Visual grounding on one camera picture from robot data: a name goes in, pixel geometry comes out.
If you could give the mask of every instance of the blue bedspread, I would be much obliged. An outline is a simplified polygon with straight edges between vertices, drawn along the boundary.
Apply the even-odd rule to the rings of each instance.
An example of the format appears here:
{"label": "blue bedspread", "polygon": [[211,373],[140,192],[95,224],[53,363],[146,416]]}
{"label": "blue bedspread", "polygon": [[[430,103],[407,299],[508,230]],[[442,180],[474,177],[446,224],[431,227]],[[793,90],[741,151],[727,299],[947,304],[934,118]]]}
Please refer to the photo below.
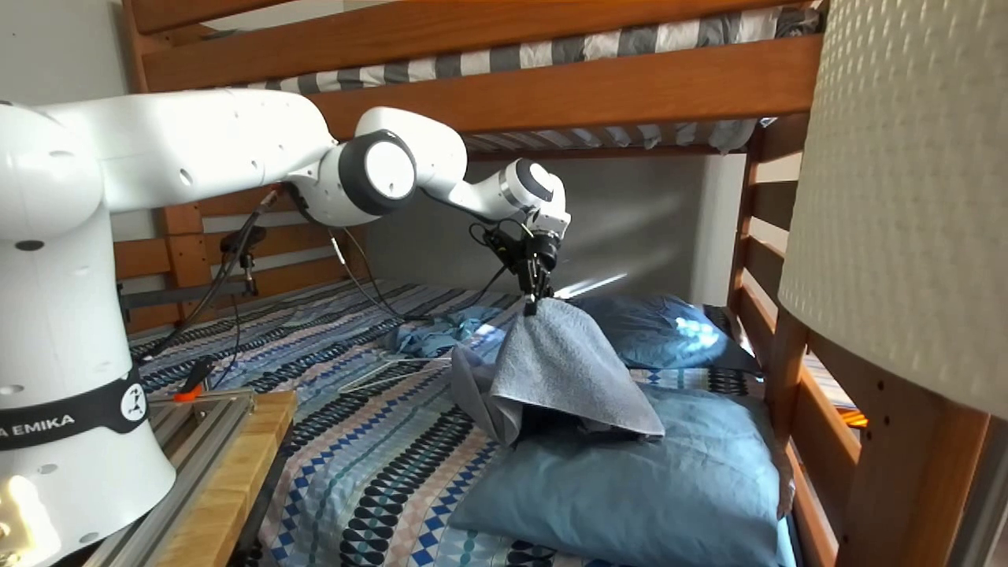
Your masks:
{"label": "blue bedspread", "polygon": [[[206,357],[211,387],[297,390],[260,563],[601,563],[446,526],[498,447],[455,405],[445,354],[483,325],[503,325],[520,297],[476,303],[471,290],[387,286],[387,303],[410,321],[351,283],[253,303],[241,327],[199,325],[141,370],[151,394],[176,390]],[[748,374],[636,379],[759,397]]]}

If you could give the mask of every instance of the gray fabric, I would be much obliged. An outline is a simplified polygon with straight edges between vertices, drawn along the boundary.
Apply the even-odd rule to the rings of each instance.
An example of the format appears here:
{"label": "gray fabric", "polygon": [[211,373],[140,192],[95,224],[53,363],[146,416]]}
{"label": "gray fabric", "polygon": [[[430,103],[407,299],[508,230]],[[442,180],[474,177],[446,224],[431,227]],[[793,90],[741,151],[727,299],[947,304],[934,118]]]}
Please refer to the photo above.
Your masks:
{"label": "gray fabric", "polygon": [[452,394],[494,440],[514,445],[523,405],[583,420],[588,427],[659,438],[664,426],[598,325],[561,299],[539,299],[508,336],[452,357]]}
{"label": "gray fabric", "polygon": [[315,79],[315,72],[300,77],[300,79],[297,79],[297,88],[300,88],[302,93],[319,93],[319,79]]}
{"label": "gray fabric", "polygon": [[586,42],[583,38],[558,38],[550,42],[556,66],[580,63],[586,61]]}
{"label": "gray fabric", "polygon": [[659,36],[656,24],[648,24],[648,27],[625,27],[619,52],[621,56],[656,52],[656,43],[659,43],[656,36]]}
{"label": "gray fabric", "polygon": [[491,72],[523,70],[523,56],[516,43],[491,51]]}
{"label": "gray fabric", "polygon": [[383,72],[383,83],[387,83],[387,86],[410,83],[410,63],[407,63],[407,61],[383,63],[382,72]]}
{"label": "gray fabric", "polygon": [[459,52],[442,52],[436,56],[437,79],[458,79],[462,77],[462,56]]}
{"label": "gray fabric", "polygon": [[337,83],[339,83],[339,88],[347,88],[347,90],[363,88],[360,70],[337,70]]}
{"label": "gray fabric", "polygon": [[699,42],[697,48],[713,48],[713,43],[732,43],[741,31],[741,15],[713,15],[713,19],[699,19]]}

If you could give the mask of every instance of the lampshade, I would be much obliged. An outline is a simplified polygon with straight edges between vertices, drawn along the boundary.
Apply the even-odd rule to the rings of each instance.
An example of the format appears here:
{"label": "lampshade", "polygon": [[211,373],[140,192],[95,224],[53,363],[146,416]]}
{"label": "lampshade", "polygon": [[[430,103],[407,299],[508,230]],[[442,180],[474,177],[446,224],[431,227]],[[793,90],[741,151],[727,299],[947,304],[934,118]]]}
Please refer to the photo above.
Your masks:
{"label": "lampshade", "polygon": [[1008,2],[835,0],[782,303],[1008,416]]}

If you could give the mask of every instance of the upper bunk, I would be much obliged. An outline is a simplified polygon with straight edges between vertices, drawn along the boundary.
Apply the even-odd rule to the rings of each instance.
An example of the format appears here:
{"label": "upper bunk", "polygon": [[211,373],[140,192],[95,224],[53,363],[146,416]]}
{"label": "upper bunk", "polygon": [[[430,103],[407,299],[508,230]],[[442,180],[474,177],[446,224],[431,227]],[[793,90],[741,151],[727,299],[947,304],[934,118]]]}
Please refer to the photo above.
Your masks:
{"label": "upper bunk", "polygon": [[221,27],[283,0],[125,0],[135,90],[283,88],[337,140],[370,108],[459,130],[476,151],[736,151],[753,118],[814,101],[810,0],[436,2]]}

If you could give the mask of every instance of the wall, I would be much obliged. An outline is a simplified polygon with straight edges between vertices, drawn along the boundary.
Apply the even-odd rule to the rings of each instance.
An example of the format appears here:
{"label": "wall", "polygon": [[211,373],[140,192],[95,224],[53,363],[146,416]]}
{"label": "wall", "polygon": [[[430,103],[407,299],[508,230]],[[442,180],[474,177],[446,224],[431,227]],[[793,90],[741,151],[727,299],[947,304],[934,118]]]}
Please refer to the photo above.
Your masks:
{"label": "wall", "polygon": [[[483,180],[502,164],[476,164]],[[743,156],[544,160],[564,177],[570,232],[558,286],[625,278],[625,290],[726,304]],[[476,245],[471,218],[418,201],[370,227],[377,278],[483,286],[498,259]]]}

